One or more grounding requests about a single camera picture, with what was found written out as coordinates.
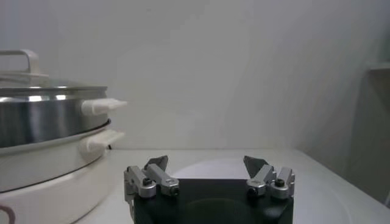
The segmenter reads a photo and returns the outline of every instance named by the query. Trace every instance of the pot handle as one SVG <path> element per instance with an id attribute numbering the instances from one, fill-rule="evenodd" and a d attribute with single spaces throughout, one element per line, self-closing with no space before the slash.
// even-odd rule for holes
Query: pot handle
<path id="1" fill-rule="evenodd" d="M 0 50 L 0 56 L 2 55 L 23 55 L 27 57 L 27 63 L 28 67 L 25 71 L 26 73 L 30 74 L 40 74 L 41 71 L 39 69 L 39 64 L 38 64 L 38 55 L 30 50 L 27 49 L 22 49 L 22 50 Z"/>

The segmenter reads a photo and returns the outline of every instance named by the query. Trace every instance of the screw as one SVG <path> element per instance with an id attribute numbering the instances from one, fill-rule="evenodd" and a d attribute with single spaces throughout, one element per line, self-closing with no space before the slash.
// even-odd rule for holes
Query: screw
<path id="1" fill-rule="evenodd" d="M 152 181 L 151 179 L 145 178 L 145 179 L 142 180 L 142 185 L 143 185 L 143 186 L 147 186 L 147 185 L 152 184 L 152 182 L 153 182 L 153 181 Z"/>
<path id="2" fill-rule="evenodd" d="M 247 195 L 249 197 L 257 197 L 257 189 L 254 187 L 249 188 L 247 191 Z"/>
<path id="3" fill-rule="evenodd" d="M 171 193 L 172 196 L 178 196 L 180 194 L 180 189 L 175 187 L 175 188 L 171 188 L 171 190 L 169 191 Z"/>
<path id="4" fill-rule="evenodd" d="M 277 187 L 283 187 L 285 185 L 285 181 L 282 179 L 276 179 L 275 180 L 275 186 Z"/>

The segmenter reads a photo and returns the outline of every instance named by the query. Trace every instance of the stainless steel pot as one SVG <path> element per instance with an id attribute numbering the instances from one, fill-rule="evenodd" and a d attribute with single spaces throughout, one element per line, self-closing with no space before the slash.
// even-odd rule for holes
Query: stainless steel pot
<path id="1" fill-rule="evenodd" d="M 24 55 L 25 71 L 0 72 L 0 148 L 78 135 L 110 123 L 107 112 L 126 103 L 107 99 L 106 86 L 87 86 L 40 74 L 38 56 Z"/>

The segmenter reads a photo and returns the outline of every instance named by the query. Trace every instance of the white countertop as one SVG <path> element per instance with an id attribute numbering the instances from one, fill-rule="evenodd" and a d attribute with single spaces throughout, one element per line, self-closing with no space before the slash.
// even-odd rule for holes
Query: white countertop
<path id="1" fill-rule="evenodd" d="M 149 158 L 168 155 L 168 174 L 178 178 L 248 178 L 243 156 L 265 159 L 277 171 L 290 167 L 296 174 L 295 224 L 390 223 L 390 209 L 297 150 L 112 150 L 114 187 L 107 198 L 77 224 L 128 224 L 123 171 L 144 166 Z"/>

